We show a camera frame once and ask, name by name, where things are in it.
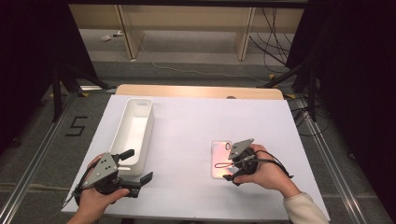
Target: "sleeve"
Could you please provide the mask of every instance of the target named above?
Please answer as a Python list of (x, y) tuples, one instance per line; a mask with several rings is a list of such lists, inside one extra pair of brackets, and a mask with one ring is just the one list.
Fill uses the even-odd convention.
[(296, 196), (284, 199), (283, 204), (290, 220), (294, 224), (299, 223), (329, 223), (322, 211), (314, 204), (311, 196), (300, 193)]

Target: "smartphone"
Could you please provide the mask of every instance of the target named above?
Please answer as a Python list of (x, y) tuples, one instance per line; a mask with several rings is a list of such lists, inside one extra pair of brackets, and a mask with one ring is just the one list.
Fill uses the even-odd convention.
[(231, 165), (232, 161), (228, 160), (232, 146), (230, 141), (212, 141), (211, 172), (213, 178), (224, 179), (223, 175), (232, 175), (234, 173), (236, 168)]

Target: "table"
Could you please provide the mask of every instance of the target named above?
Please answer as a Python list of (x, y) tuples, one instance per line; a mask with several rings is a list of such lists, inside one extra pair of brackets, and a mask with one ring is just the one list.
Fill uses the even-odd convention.
[[(237, 99), (224, 99), (230, 95)], [(280, 193), (253, 184), (236, 187), (210, 176), (211, 140), (236, 142), (253, 137), (256, 143), (264, 143), (276, 154), (295, 175), (294, 182), (314, 198), (327, 216), (288, 103), (282, 100), (279, 90), (121, 85), (107, 105), (73, 186), (87, 164), (111, 145), (122, 109), (131, 97), (149, 97), (153, 101), (155, 121), (143, 175), (153, 171), (154, 177), (141, 189), (137, 199), (117, 201), (107, 208), (107, 215), (228, 221), (287, 220)], [(72, 201), (63, 212), (74, 213), (76, 210)]]

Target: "person's right hand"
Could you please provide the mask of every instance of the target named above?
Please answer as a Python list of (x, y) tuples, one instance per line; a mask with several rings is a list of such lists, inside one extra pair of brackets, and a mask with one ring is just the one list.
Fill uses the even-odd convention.
[[(267, 151), (264, 146), (250, 144), (258, 159), (273, 160), (274, 158), (263, 151)], [(276, 189), (285, 198), (300, 194), (300, 190), (289, 179), (288, 176), (275, 164), (271, 162), (259, 161), (256, 172), (253, 175), (240, 175), (233, 180), (235, 183), (255, 183), (265, 189)]]

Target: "white plastic container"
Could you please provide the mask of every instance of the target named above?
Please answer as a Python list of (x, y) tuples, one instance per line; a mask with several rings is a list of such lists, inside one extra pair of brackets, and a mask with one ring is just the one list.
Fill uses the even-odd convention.
[(150, 99), (128, 100), (110, 154), (134, 149), (134, 155), (119, 162), (119, 175), (132, 177), (142, 174), (153, 124), (154, 111)]

